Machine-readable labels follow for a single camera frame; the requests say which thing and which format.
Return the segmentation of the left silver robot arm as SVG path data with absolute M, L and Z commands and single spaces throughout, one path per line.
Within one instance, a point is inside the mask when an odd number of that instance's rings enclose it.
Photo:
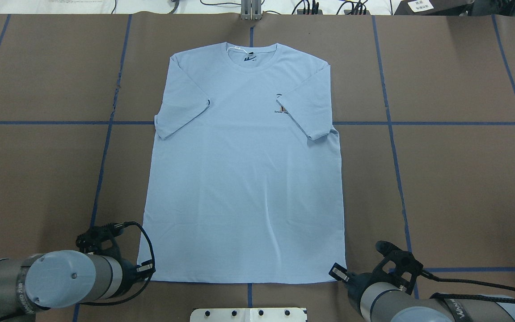
M 112 306 L 128 302 L 127 292 L 145 286 L 155 261 L 140 265 L 114 255 L 74 250 L 0 258 L 0 322 L 34 322 L 38 313 L 73 305 Z

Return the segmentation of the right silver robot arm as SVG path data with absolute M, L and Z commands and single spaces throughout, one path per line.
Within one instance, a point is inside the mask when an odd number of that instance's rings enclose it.
M 357 275 L 335 263 L 329 275 L 345 284 L 351 306 L 366 322 L 515 322 L 515 298 L 435 293 L 409 295 L 409 282 L 376 267 Z

